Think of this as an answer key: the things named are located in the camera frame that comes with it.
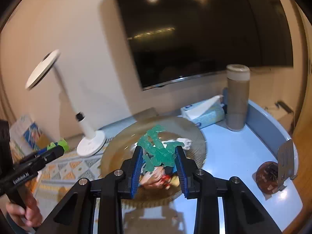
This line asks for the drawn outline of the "person left hand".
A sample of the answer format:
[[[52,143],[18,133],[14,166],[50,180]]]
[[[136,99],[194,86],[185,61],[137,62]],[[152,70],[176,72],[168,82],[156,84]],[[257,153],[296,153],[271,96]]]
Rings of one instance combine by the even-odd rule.
[[[24,203],[26,206],[25,209],[15,203],[7,202],[6,210],[17,226],[25,231],[29,231],[31,228],[39,227],[42,224],[43,217],[39,210],[37,200],[28,188],[25,190]]]

